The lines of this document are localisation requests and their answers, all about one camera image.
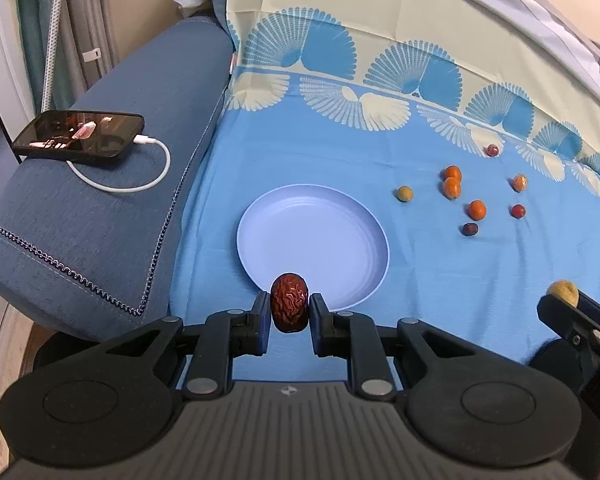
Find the round pad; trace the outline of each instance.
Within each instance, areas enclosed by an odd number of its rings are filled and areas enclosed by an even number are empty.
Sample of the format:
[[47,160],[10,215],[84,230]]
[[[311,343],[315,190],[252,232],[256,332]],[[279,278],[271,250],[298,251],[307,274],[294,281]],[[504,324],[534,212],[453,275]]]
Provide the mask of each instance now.
[[84,424],[103,418],[113,411],[117,403],[116,391],[98,381],[60,384],[46,394],[42,402],[45,411],[54,419],[70,424]]
[[516,424],[534,412],[536,400],[528,391],[509,383],[481,383],[462,394],[462,405],[470,415],[491,424]]
[[18,457],[86,468],[147,448],[172,414],[171,393],[150,370],[105,354],[79,367],[50,365],[12,384],[0,400],[0,430]]

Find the white cable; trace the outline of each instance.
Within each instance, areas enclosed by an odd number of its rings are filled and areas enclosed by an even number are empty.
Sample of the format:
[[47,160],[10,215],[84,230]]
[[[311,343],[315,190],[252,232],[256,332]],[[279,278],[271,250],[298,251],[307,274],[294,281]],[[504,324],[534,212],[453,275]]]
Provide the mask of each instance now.
[[54,85],[54,69],[56,65],[56,46],[58,46],[58,29],[62,0],[51,0],[51,16],[49,17],[49,39],[46,44],[45,83],[42,89],[41,111],[46,112],[51,106],[51,95]]
[[165,175],[169,171],[169,166],[171,165],[171,153],[169,153],[169,149],[165,146],[165,144],[163,142],[161,142],[158,139],[154,139],[153,137],[147,137],[144,135],[136,135],[134,137],[134,143],[135,144],[157,144],[164,150],[164,155],[166,155],[166,157],[167,157],[167,160],[164,163],[164,169],[162,170],[162,173],[158,176],[158,178],[156,178],[155,180],[152,180],[148,184],[144,184],[144,186],[138,186],[138,187],[103,186],[102,184],[98,184],[97,182],[94,182],[90,178],[88,178],[88,177],[84,176],[82,173],[80,173],[80,171],[78,171],[78,169],[74,166],[74,164],[72,162],[67,161],[66,163],[69,165],[69,168],[71,168],[71,171],[73,171],[81,181],[86,182],[90,186],[93,186],[94,188],[99,189],[101,191],[107,191],[109,193],[135,193],[138,191],[144,191],[145,189],[149,189],[149,188],[155,186],[162,179],[164,179]]

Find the curtain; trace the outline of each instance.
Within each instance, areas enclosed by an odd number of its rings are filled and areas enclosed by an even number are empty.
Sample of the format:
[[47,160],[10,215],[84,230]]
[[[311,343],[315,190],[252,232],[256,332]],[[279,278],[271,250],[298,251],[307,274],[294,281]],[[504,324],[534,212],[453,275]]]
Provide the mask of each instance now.
[[[45,74],[51,0],[18,0],[20,31],[36,111]],[[85,62],[83,53],[101,57]],[[118,62],[107,0],[63,0],[52,93],[52,108],[69,108]]]
[[[18,13],[20,15],[22,47],[33,101],[36,112],[40,112],[51,0],[18,0]],[[64,48],[59,43],[56,53],[56,76],[54,78],[52,107],[69,108],[74,101],[74,89],[68,75]]]

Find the small red fruit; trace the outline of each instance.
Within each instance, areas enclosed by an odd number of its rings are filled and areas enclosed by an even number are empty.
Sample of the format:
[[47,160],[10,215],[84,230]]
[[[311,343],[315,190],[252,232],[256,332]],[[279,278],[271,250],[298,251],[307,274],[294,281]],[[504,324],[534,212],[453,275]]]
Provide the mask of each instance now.
[[489,156],[498,156],[498,155],[500,155],[500,149],[495,144],[490,144],[489,146],[487,146],[487,150],[486,151],[487,151],[487,155],[489,155]]
[[464,224],[462,226],[462,234],[464,236],[473,236],[478,232],[478,224],[474,224],[473,222],[469,222],[468,224]]
[[511,216],[513,218],[522,218],[526,214],[526,209],[523,205],[516,204],[511,208]]
[[309,290],[301,276],[287,272],[271,285],[271,317],[280,332],[300,332],[309,323]]

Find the dried fruit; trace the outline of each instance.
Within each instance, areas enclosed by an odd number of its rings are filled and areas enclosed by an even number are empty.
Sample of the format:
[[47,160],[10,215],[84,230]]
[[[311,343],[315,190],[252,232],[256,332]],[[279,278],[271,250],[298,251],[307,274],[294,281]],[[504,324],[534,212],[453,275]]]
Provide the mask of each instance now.
[[578,298],[580,293],[575,283],[568,282],[567,280],[558,280],[551,284],[546,290],[547,294],[551,294],[556,298],[560,298],[565,303],[570,304],[573,308],[578,307]]
[[526,214],[526,209],[523,205],[516,204],[511,208],[511,216],[513,218],[522,218]]
[[464,224],[462,226],[462,234],[464,236],[473,236],[478,232],[478,224],[474,224],[473,222],[469,222],[468,224]]
[[487,206],[484,205],[482,200],[474,200],[469,204],[467,212],[472,220],[482,220],[487,216]]
[[458,182],[462,182],[462,171],[457,166],[449,166],[445,170],[445,178],[453,177],[458,179]]
[[495,144],[490,144],[486,149],[487,155],[489,156],[498,156],[500,155],[500,149]]
[[523,192],[526,189],[526,185],[528,184],[528,179],[525,175],[519,174],[516,175],[511,181],[511,187],[515,189],[518,193]]
[[442,192],[449,200],[455,200],[462,192],[460,181],[455,177],[448,177],[448,179],[442,183]]
[[271,317],[280,332],[300,332],[309,323],[309,290],[301,276],[287,272],[271,285]]
[[409,186],[400,186],[396,196],[401,202],[410,202],[413,198],[413,191]]

